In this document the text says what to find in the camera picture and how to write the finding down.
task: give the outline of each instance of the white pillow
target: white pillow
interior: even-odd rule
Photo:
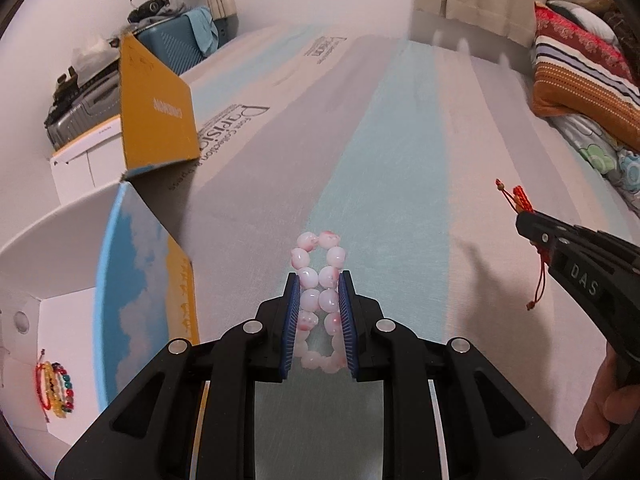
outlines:
[[[575,18],[582,23],[582,26],[585,30],[589,31],[591,34],[603,39],[616,49],[620,50],[620,43],[618,42],[618,38],[616,37],[611,27],[607,25],[603,20],[601,20],[598,16],[596,16],[590,10],[581,7],[578,4],[574,4],[571,2],[564,2],[562,0],[554,0],[549,2],[550,4],[555,4],[559,7],[564,7],[568,10]]]

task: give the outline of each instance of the red patterned pillow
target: red patterned pillow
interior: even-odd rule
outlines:
[[[533,112],[540,117],[579,112],[640,150],[640,91],[625,57],[539,3],[536,23]]]

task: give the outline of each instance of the open box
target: open box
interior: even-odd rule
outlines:
[[[120,114],[63,146],[50,164],[66,204],[123,176],[199,156],[189,86],[129,34],[120,47]]]
[[[169,341],[198,340],[188,257],[129,182],[60,206],[0,251],[0,408],[51,477],[69,447]],[[47,412],[44,358],[70,375],[74,410]]]

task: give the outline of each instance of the screw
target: screw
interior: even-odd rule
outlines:
[[[451,342],[451,348],[460,354],[466,354],[471,350],[471,343],[462,337],[457,337]]]
[[[169,352],[172,354],[181,354],[189,345],[184,339],[174,339],[169,343]]]
[[[396,329],[396,324],[390,319],[379,319],[376,323],[376,328],[380,332],[393,332]]]
[[[252,319],[251,321],[247,321],[243,326],[242,330],[247,332],[248,334],[257,334],[262,330],[262,323],[257,319]]]

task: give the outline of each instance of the bed sheet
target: bed sheet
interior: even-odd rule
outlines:
[[[423,338],[469,338],[575,449],[604,340],[553,280],[526,311],[540,261],[494,180],[636,244],[640,222],[530,112],[526,79],[312,26],[241,36],[183,77],[202,156],[136,187],[193,260],[202,340],[282,293],[299,233],[333,230],[359,294]],[[295,361],[283,385],[257,387],[258,478],[380,478],[382,386]]]

